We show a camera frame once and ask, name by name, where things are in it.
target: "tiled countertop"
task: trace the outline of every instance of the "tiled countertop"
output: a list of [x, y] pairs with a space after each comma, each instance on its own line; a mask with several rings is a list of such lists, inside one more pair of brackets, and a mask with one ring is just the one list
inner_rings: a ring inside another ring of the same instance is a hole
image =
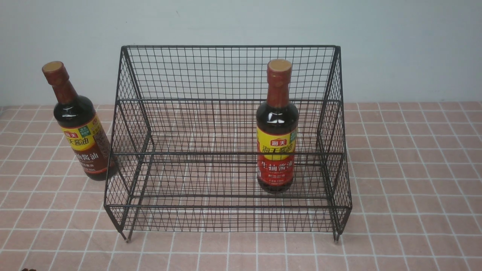
[[[112, 106], [98, 106], [110, 131]], [[126, 244], [51, 106], [2, 108], [0, 271], [464, 271], [482, 266], [482, 104], [345, 104], [353, 212], [326, 233], [137, 232]]]

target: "brand logo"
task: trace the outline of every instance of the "brand logo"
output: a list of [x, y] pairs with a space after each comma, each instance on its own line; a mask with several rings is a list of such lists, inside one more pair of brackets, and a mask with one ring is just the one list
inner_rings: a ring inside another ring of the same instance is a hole
[[286, 139], [281, 139], [281, 138], [273, 139], [273, 140], [271, 140], [271, 142], [270, 142], [270, 145], [271, 145], [271, 146], [274, 146], [274, 147], [286, 146], [286, 144], [288, 144], [288, 140], [286, 140]]

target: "bottle label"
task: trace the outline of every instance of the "bottle label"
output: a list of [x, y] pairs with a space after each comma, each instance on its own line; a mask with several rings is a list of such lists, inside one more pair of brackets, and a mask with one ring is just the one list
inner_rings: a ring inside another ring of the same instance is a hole
[[258, 177], [273, 186], [284, 185], [293, 178], [294, 155], [275, 154], [294, 152], [297, 129], [284, 135], [270, 135], [257, 128]]
[[98, 174], [107, 171], [110, 144], [97, 114], [82, 126], [61, 128], [85, 172]]

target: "wire mesh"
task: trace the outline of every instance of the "wire mesh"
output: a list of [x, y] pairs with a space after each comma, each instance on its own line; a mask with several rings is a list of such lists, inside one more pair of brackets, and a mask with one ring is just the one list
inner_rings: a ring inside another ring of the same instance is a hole
[[[299, 111], [295, 177], [281, 195], [256, 180], [266, 66], [292, 62]], [[352, 208], [336, 46], [124, 46], [105, 208], [119, 232], [343, 232]]]

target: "wire basket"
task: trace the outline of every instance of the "wire basket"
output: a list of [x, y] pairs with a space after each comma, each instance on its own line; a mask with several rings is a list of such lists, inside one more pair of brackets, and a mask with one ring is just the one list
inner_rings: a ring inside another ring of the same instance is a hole
[[[293, 64], [295, 177], [272, 195], [256, 180], [256, 109], [267, 63]], [[332, 231], [352, 209], [338, 46], [123, 46], [105, 209], [134, 230]]]

